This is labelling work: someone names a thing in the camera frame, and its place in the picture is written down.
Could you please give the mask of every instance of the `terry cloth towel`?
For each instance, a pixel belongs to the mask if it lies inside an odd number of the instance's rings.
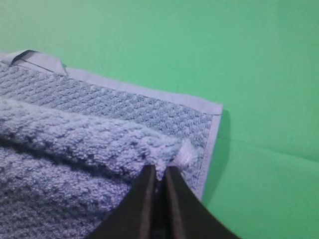
[[[52,56],[0,56],[0,238],[81,239],[146,164],[201,198],[222,105],[112,81]]]

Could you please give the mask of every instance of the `towel fold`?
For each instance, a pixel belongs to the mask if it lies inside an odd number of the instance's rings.
[[[144,165],[155,165],[160,180],[180,151],[196,158],[189,143],[136,123],[2,97],[0,142],[0,235],[10,239],[37,238],[38,229],[22,229],[52,223],[66,227],[57,238],[82,237],[119,204]],[[74,226],[83,233],[69,233]]]

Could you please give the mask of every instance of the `green background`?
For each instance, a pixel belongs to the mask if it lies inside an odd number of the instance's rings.
[[[0,51],[224,103],[204,204],[245,239],[318,239],[319,1],[1,0]]]

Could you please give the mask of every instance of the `folded towel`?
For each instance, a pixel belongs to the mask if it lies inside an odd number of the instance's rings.
[[[1,238],[83,238],[145,164],[159,180],[178,166],[201,197],[220,105],[101,81],[31,53],[0,62]]]

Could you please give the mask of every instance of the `green backdrop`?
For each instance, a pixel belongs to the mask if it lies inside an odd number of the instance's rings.
[[[317,0],[1,0],[0,51],[224,103],[204,204],[245,239],[317,239],[318,12]]]

